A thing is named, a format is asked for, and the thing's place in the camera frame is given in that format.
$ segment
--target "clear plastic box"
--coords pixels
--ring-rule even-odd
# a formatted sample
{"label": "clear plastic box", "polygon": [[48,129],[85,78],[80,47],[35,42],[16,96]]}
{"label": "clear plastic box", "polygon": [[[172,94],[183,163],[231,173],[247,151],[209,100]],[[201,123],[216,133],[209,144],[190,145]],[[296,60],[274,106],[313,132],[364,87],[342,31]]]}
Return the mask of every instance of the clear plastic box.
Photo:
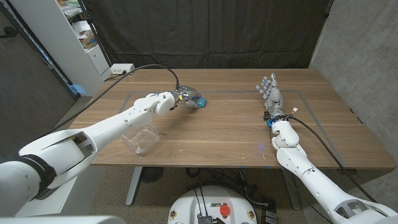
{"label": "clear plastic box", "polygon": [[160,131],[148,124],[130,129],[120,138],[136,154],[147,154],[150,147],[160,139]]}

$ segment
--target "desk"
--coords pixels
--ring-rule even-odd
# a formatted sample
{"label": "desk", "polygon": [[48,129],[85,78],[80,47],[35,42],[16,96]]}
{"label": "desk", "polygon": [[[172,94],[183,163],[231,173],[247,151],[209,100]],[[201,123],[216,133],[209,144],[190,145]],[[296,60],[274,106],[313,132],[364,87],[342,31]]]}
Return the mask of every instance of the desk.
{"label": "desk", "polygon": [[[94,165],[280,168],[269,144],[268,127],[261,118],[264,100],[255,88],[263,76],[275,72],[285,112],[297,107],[295,117],[313,128],[344,166],[350,169],[396,166],[391,155],[316,70],[174,71],[180,85],[196,88],[207,99],[206,106],[194,110],[179,103],[165,116],[155,115],[152,125],[161,132],[161,141],[148,154],[134,154],[121,141],[114,141],[98,154]],[[110,84],[106,82],[99,93]],[[175,80],[168,71],[139,70],[79,115],[70,128],[89,126],[125,110],[148,93],[173,88]],[[318,168],[339,169],[310,131],[296,121],[291,123],[308,158]]]}

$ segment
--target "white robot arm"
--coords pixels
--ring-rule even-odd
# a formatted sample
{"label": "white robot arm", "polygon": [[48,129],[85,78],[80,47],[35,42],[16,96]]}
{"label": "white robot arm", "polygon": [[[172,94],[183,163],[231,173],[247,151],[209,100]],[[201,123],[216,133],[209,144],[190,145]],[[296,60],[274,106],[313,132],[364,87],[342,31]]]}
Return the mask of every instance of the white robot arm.
{"label": "white robot arm", "polygon": [[20,158],[0,164],[0,217],[14,216],[39,193],[76,177],[102,148],[129,129],[151,123],[154,113],[162,116],[181,100],[198,108],[198,95],[187,86],[152,93],[126,111],[87,128],[57,131],[26,145],[19,151]]}
{"label": "white robot arm", "polygon": [[283,112],[283,98],[276,85],[275,74],[271,81],[264,77],[264,89],[256,88],[265,99],[268,120],[272,133],[272,146],[277,150],[279,164],[296,175],[327,212],[333,223],[397,223],[398,213],[380,203],[363,200],[341,190],[307,158],[299,144],[299,136]]}

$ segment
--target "power strip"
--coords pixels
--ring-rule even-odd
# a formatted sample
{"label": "power strip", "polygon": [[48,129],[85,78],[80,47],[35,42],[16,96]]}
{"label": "power strip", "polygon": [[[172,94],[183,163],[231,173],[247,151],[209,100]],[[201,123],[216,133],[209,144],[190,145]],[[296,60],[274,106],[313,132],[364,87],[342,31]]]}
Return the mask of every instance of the power strip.
{"label": "power strip", "polygon": [[130,72],[131,70],[135,69],[133,63],[115,63],[111,67],[111,71],[113,75],[122,74],[123,71]]}

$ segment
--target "black curtain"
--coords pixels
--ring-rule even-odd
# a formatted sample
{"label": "black curtain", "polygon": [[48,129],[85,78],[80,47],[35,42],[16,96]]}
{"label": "black curtain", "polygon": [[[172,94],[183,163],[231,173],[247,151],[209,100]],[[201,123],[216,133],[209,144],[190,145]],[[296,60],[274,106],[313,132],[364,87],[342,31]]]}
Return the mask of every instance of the black curtain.
{"label": "black curtain", "polygon": [[307,68],[329,0],[83,2],[112,63]]}

